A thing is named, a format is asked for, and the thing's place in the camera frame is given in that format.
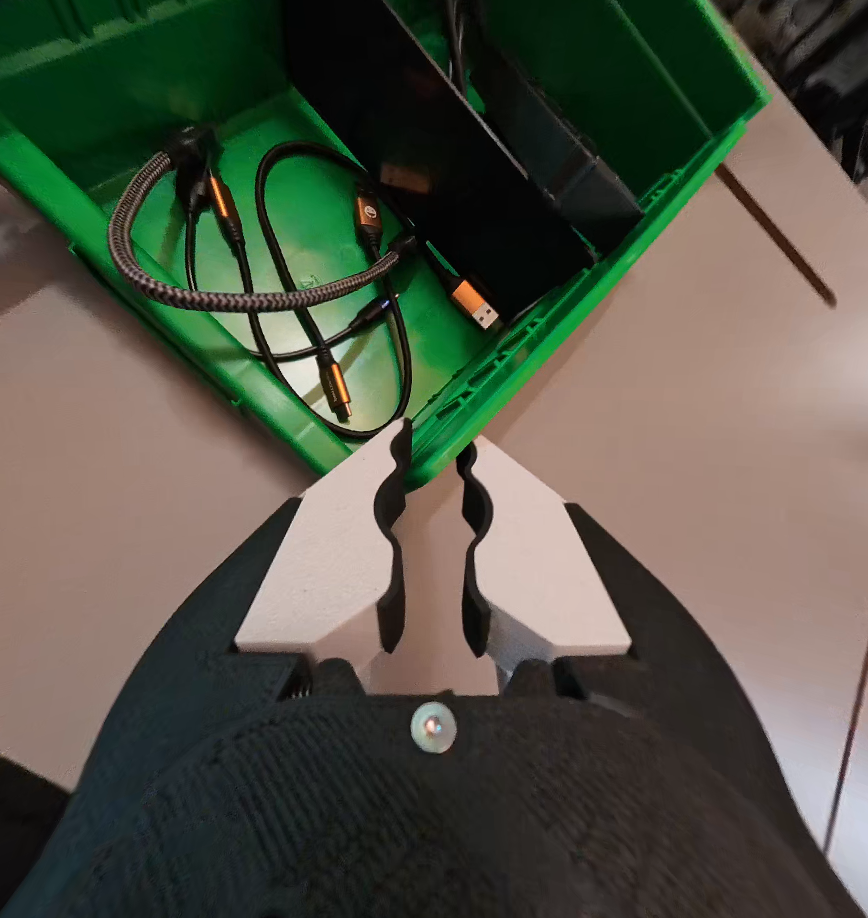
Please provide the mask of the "black bin divider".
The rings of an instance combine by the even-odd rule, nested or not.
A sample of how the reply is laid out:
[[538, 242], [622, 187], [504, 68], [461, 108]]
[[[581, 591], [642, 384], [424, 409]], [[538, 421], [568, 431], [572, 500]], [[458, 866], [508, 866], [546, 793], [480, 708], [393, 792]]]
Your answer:
[[291, 81], [394, 210], [510, 323], [586, 243], [382, 1], [282, 2]]

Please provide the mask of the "green plastic bin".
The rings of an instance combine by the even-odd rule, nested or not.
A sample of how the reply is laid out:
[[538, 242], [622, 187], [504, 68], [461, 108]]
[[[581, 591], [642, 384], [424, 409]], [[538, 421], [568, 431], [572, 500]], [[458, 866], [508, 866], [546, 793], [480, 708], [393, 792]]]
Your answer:
[[[503, 52], [644, 211], [608, 256], [574, 229], [592, 269], [510, 323], [294, 86], [279, 1], [0, 2], [0, 177], [319, 475], [409, 419], [416, 488], [599, 306], [767, 96], [706, 2], [387, 3], [484, 121], [473, 45]], [[330, 350], [379, 295], [391, 314]]]

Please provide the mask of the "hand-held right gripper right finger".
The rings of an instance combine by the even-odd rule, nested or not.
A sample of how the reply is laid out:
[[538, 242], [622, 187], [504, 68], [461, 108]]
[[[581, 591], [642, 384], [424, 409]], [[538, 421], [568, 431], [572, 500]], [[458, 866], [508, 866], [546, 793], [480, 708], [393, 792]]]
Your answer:
[[520, 664], [623, 656], [632, 639], [578, 533], [570, 505], [484, 437], [457, 459], [472, 530], [462, 626], [500, 690]]

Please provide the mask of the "black usb hub box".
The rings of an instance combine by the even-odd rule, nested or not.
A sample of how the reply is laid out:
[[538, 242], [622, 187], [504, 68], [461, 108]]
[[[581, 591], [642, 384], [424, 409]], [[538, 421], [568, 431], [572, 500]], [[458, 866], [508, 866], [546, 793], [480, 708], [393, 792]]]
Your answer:
[[595, 144], [493, 44], [473, 45], [472, 86], [484, 119], [546, 201], [601, 256], [610, 255], [644, 211]]

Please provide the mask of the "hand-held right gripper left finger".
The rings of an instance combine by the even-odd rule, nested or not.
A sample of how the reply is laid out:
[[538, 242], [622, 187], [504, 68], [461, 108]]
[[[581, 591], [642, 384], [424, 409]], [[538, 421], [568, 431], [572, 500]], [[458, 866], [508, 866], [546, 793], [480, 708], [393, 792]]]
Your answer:
[[411, 421], [394, 420], [302, 493], [234, 637], [240, 654], [295, 654], [313, 669], [341, 661], [364, 692], [371, 687], [374, 662], [405, 631], [394, 524], [412, 443]]

